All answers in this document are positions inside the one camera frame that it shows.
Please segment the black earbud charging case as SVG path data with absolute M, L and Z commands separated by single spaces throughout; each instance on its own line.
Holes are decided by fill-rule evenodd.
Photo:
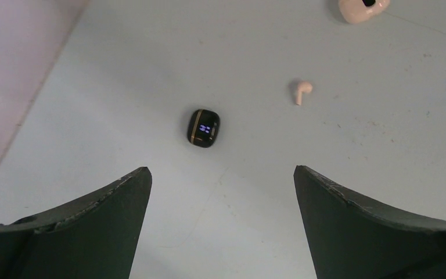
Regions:
M 220 126 L 221 121 L 217 113 L 198 109 L 190 118 L 187 139 L 195 146 L 209 148 L 215 143 Z

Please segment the white earbud charging case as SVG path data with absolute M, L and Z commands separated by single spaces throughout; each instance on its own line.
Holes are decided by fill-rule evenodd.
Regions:
M 341 15 L 349 24 L 358 24 L 384 12 L 390 0 L 338 0 Z

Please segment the white earbud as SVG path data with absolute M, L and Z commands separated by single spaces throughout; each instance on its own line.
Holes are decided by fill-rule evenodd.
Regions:
M 303 95 L 312 93 L 313 85 L 308 81 L 299 81 L 295 87 L 295 104 L 302 105 Z

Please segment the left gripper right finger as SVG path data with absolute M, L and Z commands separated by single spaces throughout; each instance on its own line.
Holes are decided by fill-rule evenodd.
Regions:
M 318 278 L 446 278 L 446 220 L 407 212 L 307 166 L 294 184 Z

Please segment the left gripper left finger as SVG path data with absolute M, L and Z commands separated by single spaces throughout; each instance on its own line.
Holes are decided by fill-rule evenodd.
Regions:
M 0 278 L 128 278 L 152 188 L 140 167 L 53 209 L 0 224 Z

